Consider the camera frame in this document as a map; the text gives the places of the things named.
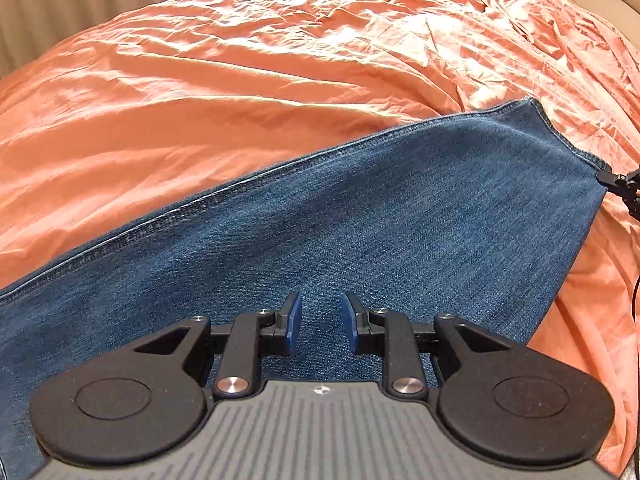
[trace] silver bolt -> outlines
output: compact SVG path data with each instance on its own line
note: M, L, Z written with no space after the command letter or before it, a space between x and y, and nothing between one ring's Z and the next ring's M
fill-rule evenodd
M242 377L225 377L224 379L220 379L216 386L221 392L239 394L249 387L249 383Z
M402 377L396 379L393 384L393 389L399 394L416 394L421 392L424 388L424 383L420 379L415 377Z

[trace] ribbed gray panel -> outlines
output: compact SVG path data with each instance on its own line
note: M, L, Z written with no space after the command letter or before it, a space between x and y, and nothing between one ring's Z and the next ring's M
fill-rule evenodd
M270 381L222 402L185 446L143 465L89 470L52 461L37 480L606 480L593 462L545 472L500 468L455 446L430 412L376 383Z

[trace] orange bedsheet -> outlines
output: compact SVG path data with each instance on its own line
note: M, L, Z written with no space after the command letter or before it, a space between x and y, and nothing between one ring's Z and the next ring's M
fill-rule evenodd
M630 171L639 61L569 0L171 0L125 13L0 80L0 286L236 176L526 94L579 148ZM616 474L638 412L639 228L606 197L531 342L608 387L616 419L599 460Z

